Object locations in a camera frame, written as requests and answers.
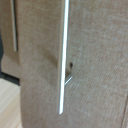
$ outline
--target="door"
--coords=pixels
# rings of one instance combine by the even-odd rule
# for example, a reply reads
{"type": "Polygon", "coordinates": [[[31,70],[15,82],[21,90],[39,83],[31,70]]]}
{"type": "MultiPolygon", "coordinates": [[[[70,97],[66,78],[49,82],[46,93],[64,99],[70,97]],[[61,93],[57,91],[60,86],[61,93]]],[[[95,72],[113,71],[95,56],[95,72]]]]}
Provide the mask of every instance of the door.
{"type": "Polygon", "coordinates": [[[61,1],[18,2],[24,128],[120,128],[127,100],[127,1],[70,1],[64,111],[57,110],[61,1]]]}
{"type": "Polygon", "coordinates": [[[1,70],[3,73],[20,77],[19,53],[17,51],[14,0],[0,0],[0,29],[3,43],[1,70]]]}

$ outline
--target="floor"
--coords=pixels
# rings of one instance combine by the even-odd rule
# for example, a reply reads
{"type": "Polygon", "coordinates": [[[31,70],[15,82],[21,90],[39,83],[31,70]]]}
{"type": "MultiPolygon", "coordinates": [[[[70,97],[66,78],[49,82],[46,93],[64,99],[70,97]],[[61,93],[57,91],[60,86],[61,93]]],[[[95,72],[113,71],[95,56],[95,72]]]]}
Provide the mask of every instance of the floor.
{"type": "Polygon", "coordinates": [[[20,87],[0,78],[0,128],[22,128],[20,87]]]}

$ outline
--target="gray door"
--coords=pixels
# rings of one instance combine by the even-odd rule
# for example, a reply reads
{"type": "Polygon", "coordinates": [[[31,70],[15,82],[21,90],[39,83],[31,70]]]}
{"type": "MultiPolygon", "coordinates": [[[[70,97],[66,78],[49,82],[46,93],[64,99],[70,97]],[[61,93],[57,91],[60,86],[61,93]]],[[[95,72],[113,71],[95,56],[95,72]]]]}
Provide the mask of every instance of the gray door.
{"type": "Polygon", "coordinates": [[[120,128],[127,98],[128,3],[70,1],[64,112],[57,113],[61,1],[18,2],[24,128],[120,128]]]}

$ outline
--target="white vertical strip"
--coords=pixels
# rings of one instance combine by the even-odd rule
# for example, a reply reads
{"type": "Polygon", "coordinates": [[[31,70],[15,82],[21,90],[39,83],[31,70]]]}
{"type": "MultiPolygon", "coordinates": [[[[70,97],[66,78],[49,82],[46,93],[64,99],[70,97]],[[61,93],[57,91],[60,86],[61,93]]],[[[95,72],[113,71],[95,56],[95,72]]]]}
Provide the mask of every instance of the white vertical strip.
{"type": "Polygon", "coordinates": [[[13,34],[13,47],[14,51],[18,51],[17,37],[16,37],[16,19],[15,19],[15,9],[14,0],[11,0],[11,14],[12,14],[12,34],[13,34]]]}
{"type": "Polygon", "coordinates": [[[69,0],[62,0],[61,29],[60,29],[60,51],[58,63],[58,110],[63,112],[64,86],[66,70],[67,33],[68,33],[69,0]]]}

